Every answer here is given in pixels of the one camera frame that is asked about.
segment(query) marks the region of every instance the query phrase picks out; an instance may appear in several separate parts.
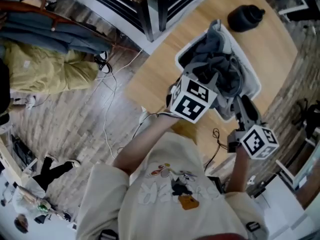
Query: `wooden table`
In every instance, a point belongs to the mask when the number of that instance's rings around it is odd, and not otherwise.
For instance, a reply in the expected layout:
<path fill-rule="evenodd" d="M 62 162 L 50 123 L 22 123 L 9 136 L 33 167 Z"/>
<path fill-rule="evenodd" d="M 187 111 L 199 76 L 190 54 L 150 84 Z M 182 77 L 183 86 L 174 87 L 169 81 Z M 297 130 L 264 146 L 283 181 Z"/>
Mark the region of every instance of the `wooden table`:
<path fill-rule="evenodd" d="M 164 108 L 168 87 L 181 72 L 175 65 L 176 53 L 209 27 L 212 20 L 221 19 L 228 26 L 227 16 L 240 5 L 254 4 L 265 9 L 260 25 L 244 33 L 230 31 L 251 62 L 262 84 L 254 103 L 263 115 L 282 87 L 297 55 L 297 48 L 284 25 L 265 0 L 205 0 L 184 19 L 148 58 L 126 88 L 130 99 L 155 113 Z M 212 137 L 213 128 L 220 131 L 220 141 L 238 128 L 235 120 L 222 122 L 215 111 L 208 111 L 197 124 L 181 120 L 174 130 L 194 140 L 206 159 L 212 157 L 218 144 Z M 221 150 L 215 166 L 227 158 Z"/>

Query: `hanging clothes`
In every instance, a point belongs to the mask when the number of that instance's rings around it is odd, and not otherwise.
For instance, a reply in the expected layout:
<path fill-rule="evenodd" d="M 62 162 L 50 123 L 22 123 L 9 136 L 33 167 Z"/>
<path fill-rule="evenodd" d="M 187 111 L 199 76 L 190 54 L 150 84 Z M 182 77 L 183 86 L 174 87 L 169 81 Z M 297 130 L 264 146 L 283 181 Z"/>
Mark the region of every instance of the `hanging clothes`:
<path fill-rule="evenodd" d="M 67 54 L 69 50 L 101 54 L 111 44 L 79 24 L 58 23 L 38 12 L 7 12 L 0 37 Z"/>
<path fill-rule="evenodd" d="M 5 41 L 4 64 L 9 68 L 10 88 L 23 93 L 56 94 L 89 88 L 99 67 L 84 61 L 86 54 L 67 54 L 21 42 Z"/>

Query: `white t-shirt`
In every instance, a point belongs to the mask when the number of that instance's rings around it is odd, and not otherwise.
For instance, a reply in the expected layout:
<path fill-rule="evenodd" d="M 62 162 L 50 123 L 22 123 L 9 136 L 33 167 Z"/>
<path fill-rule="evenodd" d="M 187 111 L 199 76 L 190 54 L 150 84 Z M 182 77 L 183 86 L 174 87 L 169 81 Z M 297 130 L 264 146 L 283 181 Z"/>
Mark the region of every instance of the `white t-shirt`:
<path fill-rule="evenodd" d="M 39 198 L 44 198 L 46 195 L 43 188 L 33 178 L 30 178 L 23 187 Z M 24 195 L 20 192 L 19 187 L 16 188 L 13 194 L 12 205 L 18 214 L 24 214 L 27 218 L 35 219 L 43 215 L 36 205 L 24 199 Z"/>
<path fill-rule="evenodd" d="M 118 168 L 92 168 L 77 240 L 97 240 L 105 230 L 120 240 L 193 240 L 223 233 L 268 238 L 256 203 L 246 193 L 221 195 L 205 176 L 192 140 L 165 133 L 140 167 L 132 185 Z"/>

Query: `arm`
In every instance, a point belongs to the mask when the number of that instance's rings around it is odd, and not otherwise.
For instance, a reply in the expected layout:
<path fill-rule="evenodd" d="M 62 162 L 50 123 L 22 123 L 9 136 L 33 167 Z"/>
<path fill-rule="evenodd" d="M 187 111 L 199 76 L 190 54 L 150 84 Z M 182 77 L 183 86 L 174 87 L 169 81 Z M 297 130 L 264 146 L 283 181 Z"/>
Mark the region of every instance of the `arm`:
<path fill-rule="evenodd" d="M 107 164 L 93 166 L 77 217 L 77 240 L 96 240 L 102 230 L 118 232 L 118 213 L 129 176 Z"/>
<path fill-rule="evenodd" d="M 31 204 L 36 204 L 36 202 L 38 201 L 38 197 L 34 194 L 32 194 L 30 191 L 28 191 L 27 189 L 25 189 L 22 186 L 18 186 L 20 193 L 23 194 L 23 198 L 28 201 Z"/>
<path fill-rule="evenodd" d="M 138 134 L 121 150 L 113 161 L 113 166 L 130 176 L 139 167 L 157 141 L 178 120 L 175 117 L 160 115 L 149 127 Z"/>
<path fill-rule="evenodd" d="M 245 192 L 250 158 L 243 146 L 236 149 L 235 163 L 226 192 Z"/>
<path fill-rule="evenodd" d="M 248 239 L 267 240 L 269 231 L 261 208 L 246 193 L 250 158 L 243 146 L 236 149 L 235 163 L 225 200 L 247 231 Z"/>

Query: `hand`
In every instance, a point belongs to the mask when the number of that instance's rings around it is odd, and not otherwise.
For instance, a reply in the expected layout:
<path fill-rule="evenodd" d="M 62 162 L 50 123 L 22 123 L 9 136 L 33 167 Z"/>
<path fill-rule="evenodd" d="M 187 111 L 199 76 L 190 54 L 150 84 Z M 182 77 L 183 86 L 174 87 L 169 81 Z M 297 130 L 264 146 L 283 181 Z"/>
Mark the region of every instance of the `hand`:
<path fill-rule="evenodd" d="M 42 198 L 39 198 L 38 205 L 45 206 L 47 209 L 51 208 L 51 204 L 47 200 L 44 200 Z"/>

